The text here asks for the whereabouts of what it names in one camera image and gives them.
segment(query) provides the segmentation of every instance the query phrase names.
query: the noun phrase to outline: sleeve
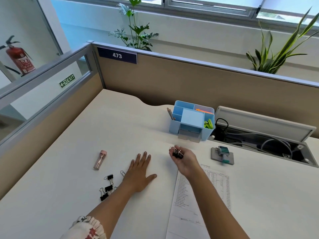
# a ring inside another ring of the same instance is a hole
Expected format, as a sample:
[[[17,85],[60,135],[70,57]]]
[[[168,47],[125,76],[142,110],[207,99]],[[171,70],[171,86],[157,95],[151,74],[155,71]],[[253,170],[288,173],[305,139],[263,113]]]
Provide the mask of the sleeve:
[[[94,217],[80,216],[60,239],[106,239],[103,226]]]

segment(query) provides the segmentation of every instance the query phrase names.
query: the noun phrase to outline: exit sign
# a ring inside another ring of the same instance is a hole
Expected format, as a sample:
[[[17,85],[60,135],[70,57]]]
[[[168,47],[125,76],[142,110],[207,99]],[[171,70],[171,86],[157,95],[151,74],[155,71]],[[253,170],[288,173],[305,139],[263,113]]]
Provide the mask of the exit sign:
[[[64,88],[66,85],[68,85],[72,80],[75,80],[74,74],[71,74],[68,78],[62,80],[59,82],[59,85],[61,88]]]

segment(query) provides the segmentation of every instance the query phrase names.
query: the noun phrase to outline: blue desk organizer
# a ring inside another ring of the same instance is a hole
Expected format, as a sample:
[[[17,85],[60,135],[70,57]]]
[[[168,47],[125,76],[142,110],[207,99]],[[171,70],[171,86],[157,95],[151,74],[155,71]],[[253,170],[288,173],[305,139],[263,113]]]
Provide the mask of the blue desk organizer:
[[[206,141],[215,128],[214,109],[184,101],[175,101],[173,117],[169,126],[169,132],[178,134],[179,138],[194,142]],[[213,129],[204,128],[204,121],[211,119]]]

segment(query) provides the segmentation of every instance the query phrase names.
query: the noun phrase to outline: number 473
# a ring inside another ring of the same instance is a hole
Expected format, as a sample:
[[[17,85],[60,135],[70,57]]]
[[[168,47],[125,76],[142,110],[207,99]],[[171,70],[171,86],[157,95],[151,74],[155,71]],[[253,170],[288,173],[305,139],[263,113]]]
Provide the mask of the number 473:
[[[122,58],[122,55],[121,54],[119,54],[119,53],[113,53],[113,57],[115,57],[115,58]]]

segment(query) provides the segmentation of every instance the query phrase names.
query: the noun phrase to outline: desk number sign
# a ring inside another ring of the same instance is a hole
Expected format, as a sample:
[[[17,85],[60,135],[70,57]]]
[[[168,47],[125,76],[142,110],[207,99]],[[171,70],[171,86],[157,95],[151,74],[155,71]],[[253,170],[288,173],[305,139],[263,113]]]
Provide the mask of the desk number sign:
[[[138,63],[138,56],[136,53],[129,53],[100,47],[98,47],[98,53],[99,56],[103,58],[124,61],[132,64]]]
[[[61,88],[64,88],[66,85],[70,84],[70,82],[72,80],[75,80],[75,76],[74,74],[71,74],[68,78],[62,80],[61,82],[59,82],[59,85]]]

